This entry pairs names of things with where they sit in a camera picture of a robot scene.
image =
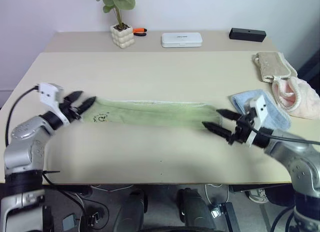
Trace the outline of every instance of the light green cloth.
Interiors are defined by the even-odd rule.
[[[117,122],[205,129],[203,121],[221,124],[215,107],[205,103],[108,101],[97,98],[83,114],[86,122]]]

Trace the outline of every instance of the white case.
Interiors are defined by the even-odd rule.
[[[163,33],[162,46],[164,48],[201,47],[200,33]]]

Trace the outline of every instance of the black box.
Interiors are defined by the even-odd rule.
[[[229,33],[230,39],[262,42],[267,36],[265,31],[232,28]]]

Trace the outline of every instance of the white wall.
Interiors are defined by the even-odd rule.
[[[108,30],[116,19],[102,6],[0,0],[0,91],[15,87],[55,31]],[[136,0],[124,21],[149,30],[265,30],[296,69],[320,46],[320,0]]]

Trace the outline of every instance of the black cable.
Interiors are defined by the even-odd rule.
[[[48,182],[48,184],[50,184],[56,191],[62,193],[65,197],[67,197],[68,199],[72,200],[74,203],[76,203],[76,204],[80,207],[80,209],[82,210],[83,216],[84,216],[84,224],[85,224],[85,225],[88,225],[87,213],[86,213],[86,210],[84,209],[84,207],[82,206],[82,204],[80,204],[76,199],[72,198],[72,197],[71,197],[70,195],[68,195],[66,192],[58,189],[58,188],[56,187],[56,185],[55,185],[54,183],[52,183],[44,173],[42,174],[42,176],[43,176],[44,179]],[[88,230],[88,227],[85,226],[85,227],[84,227],[84,232],[87,232],[87,230]]]
[[[292,212],[292,213],[289,215],[288,219],[286,220],[286,223],[285,223],[285,225],[286,225],[286,227],[285,227],[285,232],[289,232],[290,223],[291,223],[291,220],[292,220],[293,217],[294,217],[294,213]]]
[[[283,141],[289,141],[289,142],[297,142],[297,143],[308,143],[308,144],[316,144],[316,145],[320,145],[320,142],[318,141],[311,141],[311,140],[304,140],[304,139],[296,139],[296,138],[285,138],[285,137],[279,137],[279,136],[272,136],[263,132],[260,132],[258,130],[256,130],[255,128],[252,127],[251,124],[243,122],[238,120],[237,123],[245,125],[247,127],[249,127],[253,132],[255,132],[256,134],[260,134],[264,137],[267,138],[271,138],[271,139],[277,139],[277,140],[283,140]]]
[[[92,228],[92,229],[94,229],[94,230],[102,230],[104,227],[106,227],[106,225],[107,225],[108,222],[109,222],[109,218],[110,218],[110,212],[109,212],[108,207],[107,207],[105,204],[100,203],[100,202],[98,202],[98,201],[94,201],[94,200],[87,199],[87,198],[82,198],[82,197],[81,197],[81,199],[82,199],[82,200],[89,201],[89,202],[93,202],[93,203],[100,204],[100,205],[102,205],[103,207],[106,208],[106,210],[107,210],[107,212],[108,212],[108,219],[106,220],[105,224],[104,224],[103,226],[101,226],[100,228],[95,228],[95,227],[91,227],[91,226],[90,226],[90,228]]]
[[[287,207],[285,208],[284,210],[282,210],[278,215],[277,217],[274,219],[273,221],[273,224],[271,226],[271,229],[270,229],[270,232],[275,232],[275,228],[276,228],[276,225],[277,223],[279,222],[279,220],[281,219],[281,217],[286,213],[288,212],[289,210],[293,209],[295,206],[290,206],[290,207]]]
[[[14,102],[14,104],[12,105],[9,115],[8,115],[8,119],[6,121],[6,126],[5,126],[5,146],[7,147],[9,145],[9,138],[8,138],[8,133],[9,133],[9,125],[10,125],[10,120],[11,120],[11,116],[12,116],[12,112],[14,111],[15,106],[17,105],[17,103],[21,100],[21,98],[23,98],[25,95],[27,95],[29,92],[33,91],[33,90],[38,90],[39,86],[34,86],[33,88],[30,88],[28,91],[24,92],[20,97],[17,98],[17,100]]]

